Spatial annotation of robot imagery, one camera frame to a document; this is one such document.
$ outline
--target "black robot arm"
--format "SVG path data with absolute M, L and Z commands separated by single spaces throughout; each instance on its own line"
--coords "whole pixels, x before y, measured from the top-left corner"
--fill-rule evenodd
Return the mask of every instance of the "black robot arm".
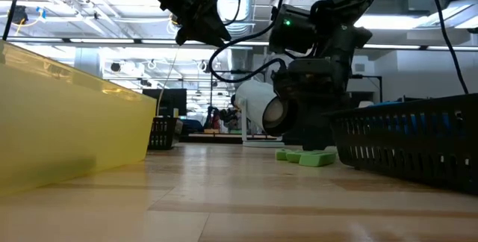
M 354 51 L 372 37 L 367 29 L 353 25 L 372 2 L 323 0 L 310 11 L 284 4 L 276 13 L 270 50 L 309 51 L 272 73 L 276 94 L 298 110 L 294 128 L 301 129 L 305 150 L 333 145 L 329 121 L 322 114 L 348 108 L 346 90 Z
M 196 40 L 213 46 L 224 45 L 231 36 L 217 13 L 217 0 L 158 0 L 161 9 L 174 14 L 181 26 L 176 42 Z

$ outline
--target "desk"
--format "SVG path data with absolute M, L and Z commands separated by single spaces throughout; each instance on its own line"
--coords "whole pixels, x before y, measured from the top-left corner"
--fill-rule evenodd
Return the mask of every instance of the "desk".
M 265 134 L 247 135 L 249 140 L 276 140 L 275 137 L 266 136 Z M 221 143 L 221 144 L 242 144 L 242 136 L 240 134 L 189 134 L 179 139 L 183 143 Z
M 478 241 L 478 197 L 272 149 L 179 144 L 0 199 L 0 241 Z

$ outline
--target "black basket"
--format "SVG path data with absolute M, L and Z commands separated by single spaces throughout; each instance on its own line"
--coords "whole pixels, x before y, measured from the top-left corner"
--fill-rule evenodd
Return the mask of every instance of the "black basket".
M 148 149 L 171 149 L 179 141 L 182 121 L 176 118 L 153 118 Z
M 344 164 L 478 193 L 478 94 L 327 116 Z

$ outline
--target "ceiling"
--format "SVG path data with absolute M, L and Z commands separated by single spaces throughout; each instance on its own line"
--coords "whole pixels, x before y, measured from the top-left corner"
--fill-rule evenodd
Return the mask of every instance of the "ceiling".
M 285 3 L 309 8 L 315 1 L 285 0 Z M 0 0 L 1 26 L 6 22 L 10 3 L 11 0 Z M 237 3 L 238 0 L 218 0 L 221 17 L 233 16 Z M 271 8 L 277 3 L 278 0 L 241 0 L 240 19 L 228 27 L 233 38 L 265 28 L 270 23 Z M 36 38 L 35 42 L 20 45 L 68 64 L 73 64 L 75 60 L 75 43 L 50 45 L 39 40 L 44 37 L 172 40 L 177 31 L 170 21 L 170 12 L 162 11 L 157 0 L 19 0 L 17 4 L 26 6 L 28 21 L 22 27 L 13 26 L 10 35 Z M 478 13 L 478 6 L 472 2 L 464 9 L 448 7 L 450 12 L 457 12 L 451 13 L 447 20 L 452 42 L 456 45 L 466 43 L 470 34 L 465 28 L 456 27 L 473 19 Z M 431 0 L 376 0 L 359 23 L 373 32 L 369 43 L 443 45 L 440 31 L 434 23 L 434 12 Z M 265 41 L 267 38 L 264 35 L 257 40 Z M 157 87 L 187 87 L 193 93 L 210 86 L 211 76 L 205 73 L 202 62 L 207 62 L 214 52 L 211 47 L 186 46 L 178 49 L 174 45 L 164 45 L 148 48 L 109 43 L 100 49 L 105 64 L 104 78 L 116 79 L 115 82 L 125 87 L 143 87 L 138 78 L 156 79 L 157 83 L 153 82 L 152 86 Z M 252 70 L 252 55 L 258 53 L 264 54 L 267 50 L 247 46 L 229 49 L 220 54 L 214 68 Z M 375 60 L 383 55 L 383 51 L 362 50 L 357 54 Z M 122 71 L 111 71 L 112 63 L 120 63 Z M 168 75 L 171 81 L 165 85 L 162 80 Z M 215 88 L 220 93 L 233 89 L 230 84 L 224 83 L 218 83 Z

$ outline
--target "ductwork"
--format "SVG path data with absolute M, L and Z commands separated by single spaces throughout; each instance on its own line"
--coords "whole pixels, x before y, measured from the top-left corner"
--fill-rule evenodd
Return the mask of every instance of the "ductwork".
M 243 21 L 250 20 L 251 18 L 251 6 L 252 0 L 240 0 L 240 10 L 236 21 L 238 23 L 233 23 L 227 27 L 232 38 L 242 37 L 249 34 L 251 29 L 251 24 L 240 23 Z M 237 11 L 238 0 L 218 0 L 218 9 L 222 17 L 227 19 L 233 19 Z
M 252 70 L 254 51 L 251 49 L 231 49 L 231 70 Z M 244 75 L 231 75 L 232 79 L 244 77 Z M 241 84 L 234 84 L 237 89 Z

